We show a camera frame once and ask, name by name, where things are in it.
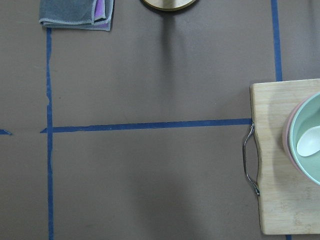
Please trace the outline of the wooden mug tree stand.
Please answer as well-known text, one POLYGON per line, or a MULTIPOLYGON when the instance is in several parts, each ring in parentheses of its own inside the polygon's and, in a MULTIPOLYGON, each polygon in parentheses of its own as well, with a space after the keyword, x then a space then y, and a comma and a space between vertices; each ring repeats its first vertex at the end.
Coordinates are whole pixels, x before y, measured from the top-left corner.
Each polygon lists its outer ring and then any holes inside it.
POLYGON ((189 7, 196 0, 143 0, 148 6, 160 11, 179 11, 189 7))

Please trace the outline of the grey folded cloth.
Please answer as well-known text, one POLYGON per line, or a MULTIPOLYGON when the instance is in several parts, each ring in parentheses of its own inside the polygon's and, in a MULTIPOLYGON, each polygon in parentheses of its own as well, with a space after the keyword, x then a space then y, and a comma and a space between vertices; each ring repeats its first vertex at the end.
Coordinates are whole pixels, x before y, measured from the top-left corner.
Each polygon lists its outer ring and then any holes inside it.
POLYGON ((110 31, 113 0, 42 0, 39 23, 46 28, 110 31))

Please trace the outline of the green bowl on pink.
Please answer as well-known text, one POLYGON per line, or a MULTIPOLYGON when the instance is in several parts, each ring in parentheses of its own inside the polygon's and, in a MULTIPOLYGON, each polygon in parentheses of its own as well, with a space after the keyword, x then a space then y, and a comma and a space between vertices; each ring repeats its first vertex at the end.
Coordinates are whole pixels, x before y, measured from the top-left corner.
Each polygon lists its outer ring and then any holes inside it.
POLYGON ((300 139, 312 128, 320 127, 320 94, 317 92, 299 103, 290 113, 282 131, 282 145, 297 170, 315 184, 320 184, 320 131, 312 140, 312 151, 301 151, 300 139))

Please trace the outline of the white spoon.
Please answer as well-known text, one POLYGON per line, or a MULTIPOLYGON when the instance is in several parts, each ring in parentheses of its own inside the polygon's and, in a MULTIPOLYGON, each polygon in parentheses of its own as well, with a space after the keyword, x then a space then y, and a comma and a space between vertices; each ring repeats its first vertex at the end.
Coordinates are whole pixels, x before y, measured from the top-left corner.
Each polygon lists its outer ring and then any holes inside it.
POLYGON ((309 157, 320 151, 320 126, 306 130, 296 145, 297 153, 302 157, 309 157))

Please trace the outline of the bamboo cutting board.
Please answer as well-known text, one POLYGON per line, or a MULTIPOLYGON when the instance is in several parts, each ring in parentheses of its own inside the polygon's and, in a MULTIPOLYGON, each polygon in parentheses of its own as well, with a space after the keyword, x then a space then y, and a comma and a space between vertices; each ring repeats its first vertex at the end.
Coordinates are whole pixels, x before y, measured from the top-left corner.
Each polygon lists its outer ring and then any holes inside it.
POLYGON ((282 132, 292 110, 319 92, 319 79, 255 83, 250 87, 251 116, 258 154, 260 229, 266 235, 319 234, 320 187, 286 155, 282 132))

